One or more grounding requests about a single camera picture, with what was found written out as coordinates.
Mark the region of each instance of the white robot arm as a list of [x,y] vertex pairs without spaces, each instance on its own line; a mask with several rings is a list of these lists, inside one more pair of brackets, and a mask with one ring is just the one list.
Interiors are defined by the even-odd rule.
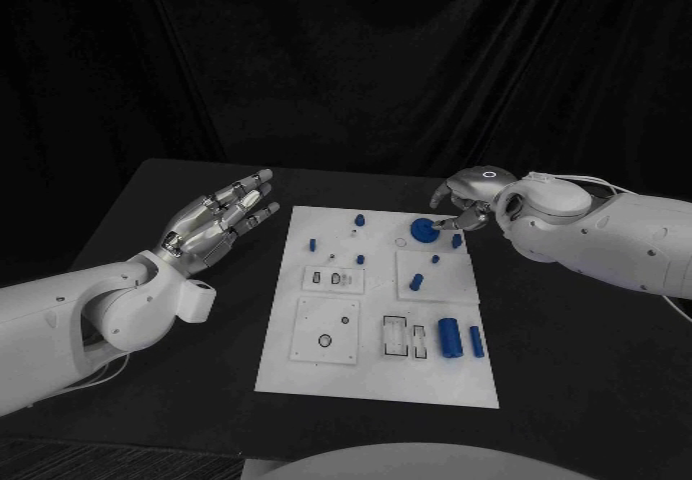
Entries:
[[[246,217],[270,193],[272,170],[198,198],[171,221],[154,251],[128,262],[0,289],[0,416],[54,396],[113,360],[152,346],[177,316],[207,320],[217,292],[190,277],[278,212]],[[102,341],[86,345],[81,319]]]
[[[576,183],[613,188],[595,197]],[[520,253],[624,288],[692,299],[692,204],[636,195],[602,179],[531,172],[521,180],[498,167],[462,170],[438,189],[465,210],[438,229],[475,230],[495,212]]]

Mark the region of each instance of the black table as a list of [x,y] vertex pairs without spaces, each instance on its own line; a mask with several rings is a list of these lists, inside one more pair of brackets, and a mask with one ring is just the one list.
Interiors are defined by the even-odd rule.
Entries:
[[[182,206],[259,168],[149,160],[74,269],[154,248]],[[200,276],[218,290],[208,322],[179,321],[112,382],[11,414],[0,432],[289,461],[374,443],[458,443],[596,478],[688,478],[692,325],[661,298],[525,259],[495,225],[468,243],[501,410],[254,392],[292,206],[430,212],[440,183],[275,172],[283,210]]]

